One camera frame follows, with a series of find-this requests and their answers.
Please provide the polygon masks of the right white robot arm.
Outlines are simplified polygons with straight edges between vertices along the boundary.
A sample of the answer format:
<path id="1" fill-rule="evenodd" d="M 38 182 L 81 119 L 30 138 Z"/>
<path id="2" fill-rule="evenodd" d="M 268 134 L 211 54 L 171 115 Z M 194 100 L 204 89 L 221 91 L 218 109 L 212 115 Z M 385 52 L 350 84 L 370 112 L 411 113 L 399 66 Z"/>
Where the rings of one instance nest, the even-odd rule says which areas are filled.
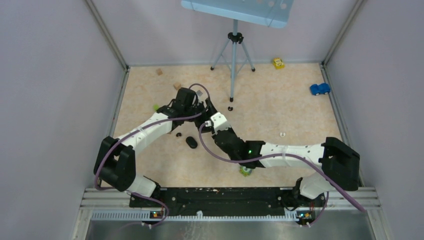
<path id="1" fill-rule="evenodd" d="M 315 172 L 303 177 L 295 187 L 293 200 L 307 206 L 320 194 L 332 189 L 348 192 L 359 188 L 360 154 L 336 137 L 313 145 L 281 145 L 262 140 L 242 140 L 236 133 L 220 130 L 214 143 L 233 161 L 247 169 L 310 168 Z"/>

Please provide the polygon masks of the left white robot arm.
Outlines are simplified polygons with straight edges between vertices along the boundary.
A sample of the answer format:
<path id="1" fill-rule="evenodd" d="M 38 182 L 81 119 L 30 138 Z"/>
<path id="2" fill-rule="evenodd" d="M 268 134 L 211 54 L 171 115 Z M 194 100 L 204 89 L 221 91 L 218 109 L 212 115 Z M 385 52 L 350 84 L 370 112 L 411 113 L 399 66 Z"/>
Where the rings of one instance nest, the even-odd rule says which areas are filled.
<path id="1" fill-rule="evenodd" d="M 191 88 L 180 88 L 174 99 L 159 107 L 144 123 L 117 138 L 107 136 L 101 141 L 93 168 L 95 188 L 103 190 L 101 183 L 105 182 L 108 189 L 140 195 L 147 206 L 156 206 L 161 198 L 160 185 L 137 173 L 137 155 L 185 122 L 193 122 L 199 128 L 216 112 L 209 94 L 200 100 Z"/>

